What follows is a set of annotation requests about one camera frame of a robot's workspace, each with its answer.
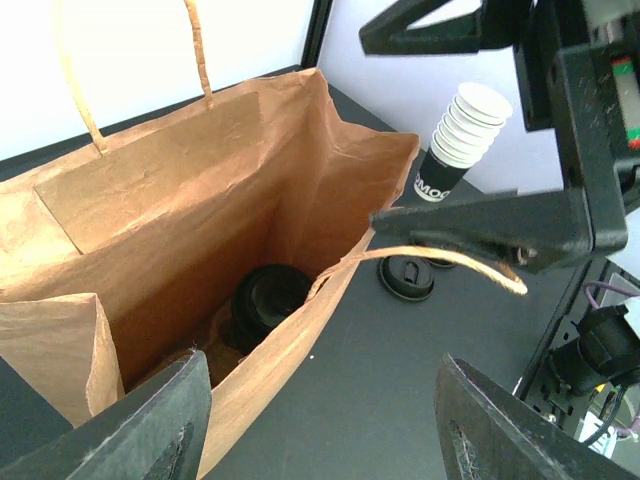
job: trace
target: dark gray table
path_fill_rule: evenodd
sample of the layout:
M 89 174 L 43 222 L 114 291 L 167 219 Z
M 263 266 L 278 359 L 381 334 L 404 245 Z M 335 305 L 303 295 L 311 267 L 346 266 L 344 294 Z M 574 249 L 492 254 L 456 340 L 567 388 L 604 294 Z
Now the dark gray table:
M 390 130 L 331 94 L 345 120 Z M 451 198 L 480 195 L 463 183 Z M 371 248 L 394 242 L 376 236 Z M 456 267 L 437 271 L 429 299 L 408 304 L 382 288 L 376 266 L 358 268 L 307 360 L 207 479 L 445 478 L 433 409 L 441 357 L 513 390 L 572 274 L 524 275 L 523 298 Z

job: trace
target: white backdrop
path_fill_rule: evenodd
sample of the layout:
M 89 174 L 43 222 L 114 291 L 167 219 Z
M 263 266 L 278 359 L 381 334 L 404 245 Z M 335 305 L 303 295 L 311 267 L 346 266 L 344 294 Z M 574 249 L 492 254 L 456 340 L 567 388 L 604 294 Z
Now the white backdrop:
M 358 30 L 393 0 L 335 0 L 320 55 L 327 79 L 393 128 L 412 131 L 428 147 L 429 137 L 464 81 L 484 83 L 515 108 L 485 158 L 466 179 L 484 192 L 518 188 L 520 192 L 558 189 L 562 177 L 551 131 L 526 133 L 510 49 L 479 55 L 365 57 Z M 416 23 L 475 10 L 480 0 L 455 0 Z M 613 259 L 640 277 L 640 211 L 628 217 L 631 241 Z
M 54 0 L 0 2 L 0 160 L 86 132 L 60 67 Z M 202 93 L 183 0 L 64 0 L 99 127 Z M 300 63 L 313 0 L 200 0 L 213 89 Z

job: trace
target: stack of paper cups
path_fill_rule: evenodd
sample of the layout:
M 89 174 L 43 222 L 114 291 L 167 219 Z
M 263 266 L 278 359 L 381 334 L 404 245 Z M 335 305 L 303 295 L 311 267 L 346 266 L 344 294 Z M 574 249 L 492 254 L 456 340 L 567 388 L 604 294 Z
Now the stack of paper cups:
M 513 108 L 485 85 L 463 83 L 431 137 L 414 188 L 429 202 L 439 202 L 489 150 Z

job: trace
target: cable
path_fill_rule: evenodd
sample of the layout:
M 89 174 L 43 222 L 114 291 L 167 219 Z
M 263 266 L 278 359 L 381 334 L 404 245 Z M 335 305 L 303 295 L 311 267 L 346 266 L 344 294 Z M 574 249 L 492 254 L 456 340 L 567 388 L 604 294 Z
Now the cable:
M 603 288 L 605 290 L 611 290 L 612 292 L 616 292 L 616 293 L 619 293 L 621 295 L 625 295 L 627 297 L 637 297 L 638 296 L 638 294 L 636 292 L 632 292 L 631 290 L 627 290 L 626 288 L 616 287 L 615 285 L 611 285 L 611 284 L 609 284 L 607 282 L 597 282 L 597 281 L 586 282 L 584 284 L 584 294 L 587 296 L 587 300 L 589 301 L 589 304 L 593 308 L 600 308 L 600 304 L 595 299 L 595 296 L 593 294 L 592 288 L 594 288 L 594 287 L 595 288 Z
M 602 435 L 604 435 L 607 432 L 607 430 L 609 430 L 609 427 L 611 426 L 611 424 L 616 418 L 616 415 L 618 414 L 618 410 L 620 410 L 620 406 L 622 405 L 622 399 L 627 393 L 628 388 L 629 388 L 628 385 L 620 387 L 620 390 L 618 390 L 618 393 L 616 394 L 616 398 L 613 401 L 613 407 L 611 407 L 611 411 L 609 412 L 609 415 L 607 416 L 606 420 L 602 422 L 602 425 L 600 425 L 598 430 L 596 430 L 589 438 L 587 438 L 584 442 L 582 442 L 587 447 L 595 443 L 596 440 L 598 440 Z

